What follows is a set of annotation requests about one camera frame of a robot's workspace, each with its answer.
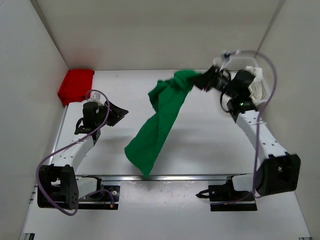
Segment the green t-shirt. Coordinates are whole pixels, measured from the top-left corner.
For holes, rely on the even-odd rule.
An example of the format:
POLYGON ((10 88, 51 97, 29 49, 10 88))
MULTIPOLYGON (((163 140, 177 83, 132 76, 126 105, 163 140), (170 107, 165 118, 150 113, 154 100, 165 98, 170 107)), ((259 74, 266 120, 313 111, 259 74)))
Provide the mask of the green t-shirt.
POLYGON ((127 159, 144 177, 151 173, 180 109, 194 86, 189 78, 199 75, 195 70, 178 70, 169 79, 159 79, 148 93, 154 114, 124 148, 127 159))

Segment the red t-shirt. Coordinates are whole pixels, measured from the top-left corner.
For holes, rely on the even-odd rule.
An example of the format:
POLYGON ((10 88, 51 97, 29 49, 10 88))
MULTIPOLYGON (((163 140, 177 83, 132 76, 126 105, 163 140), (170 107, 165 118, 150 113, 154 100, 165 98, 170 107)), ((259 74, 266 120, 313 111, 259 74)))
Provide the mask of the red t-shirt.
POLYGON ((92 69, 69 69, 57 93, 62 105, 84 101, 92 89, 94 74, 92 69))

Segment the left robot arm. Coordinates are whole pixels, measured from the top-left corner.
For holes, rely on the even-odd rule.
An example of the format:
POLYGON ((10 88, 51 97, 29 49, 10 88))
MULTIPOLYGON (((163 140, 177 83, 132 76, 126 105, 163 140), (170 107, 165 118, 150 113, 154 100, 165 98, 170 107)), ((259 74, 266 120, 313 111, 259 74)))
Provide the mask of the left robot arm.
POLYGON ((71 146, 59 151, 50 164, 38 168, 37 205, 40 208, 75 211, 99 201, 106 201, 107 209, 116 206, 118 186, 104 186, 99 176, 77 177, 76 170, 98 142, 101 128, 115 126, 127 114, 128 110, 108 101, 92 100, 83 104, 71 146))

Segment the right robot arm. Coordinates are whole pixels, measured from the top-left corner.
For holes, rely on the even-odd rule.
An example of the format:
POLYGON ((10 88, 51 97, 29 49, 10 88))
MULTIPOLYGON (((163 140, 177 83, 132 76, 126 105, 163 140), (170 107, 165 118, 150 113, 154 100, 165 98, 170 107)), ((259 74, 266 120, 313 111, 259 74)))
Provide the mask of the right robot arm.
POLYGON ((259 77, 256 68, 246 67, 234 77, 228 70, 213 65, 209 70, 188 79, 203 91, 218 90, 227 95, 226 112, 242 129, 255 148, 252 174, 235 175, 225 186, 224 193, 230 200, 238 199, 243 192, 269 196, 293 192, 298 185, 301 160, 290 154, 274 138, 261 119, 261 111, 252 100, 252 84, 259 77))

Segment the white plastic basket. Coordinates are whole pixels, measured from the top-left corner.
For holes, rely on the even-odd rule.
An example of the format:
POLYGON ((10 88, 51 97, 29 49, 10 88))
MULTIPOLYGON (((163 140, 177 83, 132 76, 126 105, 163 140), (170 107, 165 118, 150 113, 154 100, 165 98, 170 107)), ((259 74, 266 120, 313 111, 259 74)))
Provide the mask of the white plastic basket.
MULTIPOLYGON (((260 68, 258 62, 255 58, 251 56, 232 56, 226 69, 231 73, 231 80, 235 77, 236 73, 239 70, 245 70, 246 66, 252 66, 260 68)), ((270 88, 265 81, 264 76, 262 77, 262 99, 261 100, 253 100, 256 106, 265 103, 271 94, 270 88)))

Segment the white t-shirt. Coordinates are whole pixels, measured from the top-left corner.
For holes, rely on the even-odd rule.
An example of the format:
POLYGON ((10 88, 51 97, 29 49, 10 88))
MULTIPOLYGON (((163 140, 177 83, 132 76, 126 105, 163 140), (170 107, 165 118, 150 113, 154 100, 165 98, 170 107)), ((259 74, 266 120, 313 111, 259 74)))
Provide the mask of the white t-shirt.
POLYGON ((263 97, 263 70, 260 67, 246 66, 245 70, 254 75, 254 79, 249 85, 250 97, 253 100, 261 100, 263 97))

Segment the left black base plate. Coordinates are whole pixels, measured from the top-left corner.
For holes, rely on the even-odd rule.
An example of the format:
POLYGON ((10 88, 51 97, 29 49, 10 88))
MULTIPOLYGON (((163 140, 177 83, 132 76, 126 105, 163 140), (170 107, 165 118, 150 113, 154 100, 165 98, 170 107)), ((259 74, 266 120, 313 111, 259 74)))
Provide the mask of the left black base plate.
POLYGON ((101 188, 109 191, 113 196, 113 202, 109 193, 99 192, 90 197, 83 197, 79 200, 78 208, 80 210, 111 210, 119 208, 121 182, 120 181, 102 181, 101 188))

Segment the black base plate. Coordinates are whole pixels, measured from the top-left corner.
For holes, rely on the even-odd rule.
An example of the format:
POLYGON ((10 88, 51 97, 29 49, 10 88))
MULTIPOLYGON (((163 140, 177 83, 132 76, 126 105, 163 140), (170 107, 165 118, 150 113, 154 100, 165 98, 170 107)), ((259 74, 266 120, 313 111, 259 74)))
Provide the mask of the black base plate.
POLYGON ((227 185, 209 185, 207 189, 195 195, 200 199, 209 199, 211 212, 251 212, 257 211, 253 194, 249 191, 236 191, 227 185))
POLYGON ((90 197, 83 197, 79 200, 78 208, 80 210, 111 210, 119 208, 121 182, 120 181, 102 181, 101 188, 109 191, 113 196, 113 202, 109 193, 99 192, 90 197))

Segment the aluminium rail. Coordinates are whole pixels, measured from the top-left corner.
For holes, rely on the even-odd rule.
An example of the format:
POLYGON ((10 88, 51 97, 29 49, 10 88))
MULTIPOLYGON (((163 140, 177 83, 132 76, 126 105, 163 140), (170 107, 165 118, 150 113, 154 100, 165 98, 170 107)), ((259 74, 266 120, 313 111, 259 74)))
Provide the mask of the aluminium rail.
POLYGON ((101 175, 105 182, 176 182, 176 181, 226 181, 229 175, 225 174, 178 174, 178 175, 101 175))

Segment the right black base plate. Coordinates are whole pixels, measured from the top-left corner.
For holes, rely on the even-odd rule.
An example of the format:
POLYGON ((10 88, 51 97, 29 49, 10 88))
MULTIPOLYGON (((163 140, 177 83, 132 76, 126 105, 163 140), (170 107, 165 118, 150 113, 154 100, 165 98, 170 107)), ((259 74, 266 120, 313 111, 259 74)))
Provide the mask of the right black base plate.
POLYGON ((209 185, 207 189, 195 195, 200 199, 209 199, 211 212, 251 212, 257 211, 253 194, 249 191, 236 191, 227 185, 209 185))

